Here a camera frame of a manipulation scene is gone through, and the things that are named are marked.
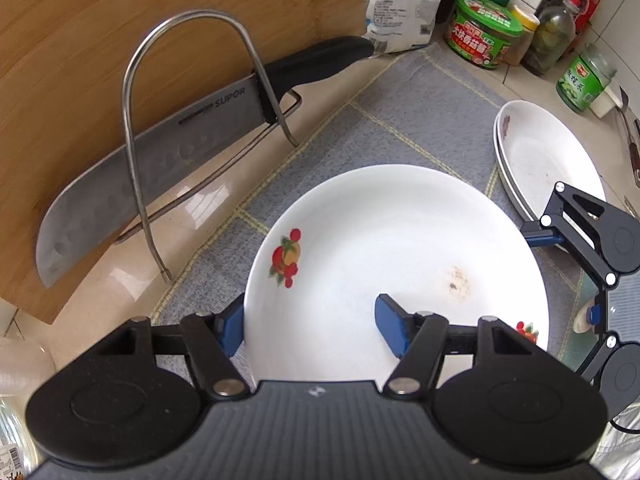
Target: fruit pattern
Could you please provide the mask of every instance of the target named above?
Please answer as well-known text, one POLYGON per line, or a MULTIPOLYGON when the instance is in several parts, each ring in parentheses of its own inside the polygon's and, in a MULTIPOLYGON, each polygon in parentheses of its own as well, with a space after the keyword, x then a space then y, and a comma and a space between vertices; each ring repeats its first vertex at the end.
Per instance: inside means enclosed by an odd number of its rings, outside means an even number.
POLYGON ((524 325, 524 322, 519 321, 516 325, 516 332, 518 334, 523 335, 532 343, 538 342, 538 330, 533 330, 533 323, 529 323, 527 326, 524 325))
POLYGON ((278 286, 291 288, 293 277, 298 273, 298 259, 300 258, 300 229, 292 229, 289 237, 283 236, 280 245, 275 248, 271 255, 271 268, 269 277, 275 276, 278 286))

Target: food stain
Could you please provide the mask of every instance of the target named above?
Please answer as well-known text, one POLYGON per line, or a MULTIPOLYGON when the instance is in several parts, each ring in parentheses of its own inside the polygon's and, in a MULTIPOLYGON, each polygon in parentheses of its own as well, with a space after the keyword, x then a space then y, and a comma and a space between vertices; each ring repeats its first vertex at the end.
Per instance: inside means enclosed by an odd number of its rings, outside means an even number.
POLYGON ((454 266, 448 273, 449 293, 459 303, 469 297, 471 283, 462 269, 454 266))

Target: glass jar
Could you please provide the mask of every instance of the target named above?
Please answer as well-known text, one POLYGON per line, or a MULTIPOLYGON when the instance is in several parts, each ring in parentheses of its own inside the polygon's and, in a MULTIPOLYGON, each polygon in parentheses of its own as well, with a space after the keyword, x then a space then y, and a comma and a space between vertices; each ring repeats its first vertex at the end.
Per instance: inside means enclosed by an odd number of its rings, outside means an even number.
POLYGON ((611 83, 618 69, 594 44, 589 44, 556 83, 556 91, 574 112, 586 110, 611 83))
POLYGON ((543 75, 555 65, 574 40, 574 16, 579 0, 563 0, 561 7, 547 7, 540 14, 540 26, 522 59, 522 66, 535 75, 543 75))
POLYGON ((510 9, 514 18, 522 24, 522 34, 517 40, 514 40, 510 49, 504 55, 503 61, 511 66, 518 66, 522 57, 531 45, 531 40, 536 32, 536 29, 540 25, 540 20, 533 14, 529 14, 520 9, 517 5, 514 5, 510 9))

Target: kitchen knife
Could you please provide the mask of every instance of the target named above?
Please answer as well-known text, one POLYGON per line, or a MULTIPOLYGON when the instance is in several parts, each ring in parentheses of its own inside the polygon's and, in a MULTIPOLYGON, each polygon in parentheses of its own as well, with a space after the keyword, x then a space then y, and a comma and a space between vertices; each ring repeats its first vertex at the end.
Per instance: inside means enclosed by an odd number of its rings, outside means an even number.
MULTIPOLYGON (((638 119, 634 120, 638 136, 640 137, 640 123, 638 119)), ((638 145, 633 140, 631 133, 629 133, 629 154, 631 156, 631 168, 634 171, 634 180, 636 186, 640 187, 640 153, 638 153, 638 145)))
MULTIPOLYGON (((278 100, 294 86, 320 81, 371 56, 358 37, 323 41, 265 65, 278 100)), ((276 115, 255 74, 213 92, 136 137, 145 204, 276 115)), ((36 242, 36 267, 48 288, 95 246, 137 216, 124 146, 94 164, 56 197, 36 242)))

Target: jar label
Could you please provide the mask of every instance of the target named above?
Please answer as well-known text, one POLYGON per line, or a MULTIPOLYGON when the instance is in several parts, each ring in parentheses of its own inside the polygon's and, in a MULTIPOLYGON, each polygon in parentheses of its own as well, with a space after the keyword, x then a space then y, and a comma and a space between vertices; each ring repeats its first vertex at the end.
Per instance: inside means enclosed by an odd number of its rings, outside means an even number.
POLYGON ((496 68, 511 43, 483 31, 475 22, 455 12, 445 40, 460 56, 485 68, 496 68))
POLYGON ((604 90, 598 77, 581 56, 574 60, 558 80, 558 85, 564 96, 580 111, 586 110, 604 90))
POLYGON ((22 480, 24 468, 20 458, 20 451, 15 444, 0 446, 0 479, 22 480))

